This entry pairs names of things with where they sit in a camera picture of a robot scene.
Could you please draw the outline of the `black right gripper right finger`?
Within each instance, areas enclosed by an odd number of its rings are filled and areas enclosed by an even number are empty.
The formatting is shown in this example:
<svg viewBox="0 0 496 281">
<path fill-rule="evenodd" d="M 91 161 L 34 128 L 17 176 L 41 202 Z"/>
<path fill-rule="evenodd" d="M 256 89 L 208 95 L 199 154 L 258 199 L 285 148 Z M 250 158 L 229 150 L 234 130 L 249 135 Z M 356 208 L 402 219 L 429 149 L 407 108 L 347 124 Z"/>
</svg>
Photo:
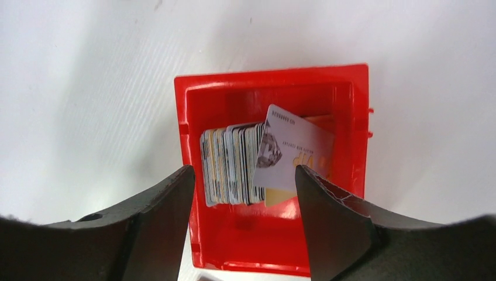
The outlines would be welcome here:
<svg viewBox="0 0 496 281">
<path fill-rule="evenodd" d="M 381 208 L 295 170 L 312 280 L 494 280 L 495 215 L 452 224 Z"/>
</svg>

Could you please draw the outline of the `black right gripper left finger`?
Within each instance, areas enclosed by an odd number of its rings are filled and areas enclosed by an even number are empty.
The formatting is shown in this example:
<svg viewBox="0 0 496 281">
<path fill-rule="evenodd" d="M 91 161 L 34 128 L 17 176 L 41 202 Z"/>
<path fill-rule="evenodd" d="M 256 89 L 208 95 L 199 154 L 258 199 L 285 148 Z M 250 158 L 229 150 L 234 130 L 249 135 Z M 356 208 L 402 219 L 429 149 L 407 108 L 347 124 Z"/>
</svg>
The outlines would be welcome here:
<svg viewBox="0 0 496 281">
<path fill-rule="evenodd" d="M 194 168 L 186 165 L 77 221 L 2 218 L 1 279 L 177 280 L 194 188 Z"/>
</svg>

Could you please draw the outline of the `red plastic bin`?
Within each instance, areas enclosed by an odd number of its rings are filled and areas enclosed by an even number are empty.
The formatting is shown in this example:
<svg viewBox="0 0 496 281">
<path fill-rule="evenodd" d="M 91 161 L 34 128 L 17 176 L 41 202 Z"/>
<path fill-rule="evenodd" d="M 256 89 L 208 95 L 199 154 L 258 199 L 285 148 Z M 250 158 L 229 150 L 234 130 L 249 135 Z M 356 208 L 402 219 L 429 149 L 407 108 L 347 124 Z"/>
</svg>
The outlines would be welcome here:
<svg viewBox="0 0 496 281">
<path fill-rule="evenodd" d="M 364 196 L 368 129 L 368 65 L 178 76 L 174 79 L 182 161 L 194 167 L 190 215 L 197 268 L 310 275 L 299 205 L 208 207 L 200 136 L 207 129 L 262 121 L 271 104 L 300 116 L 331 115 L 335 136 L 329 180 Z"/>
</svg>

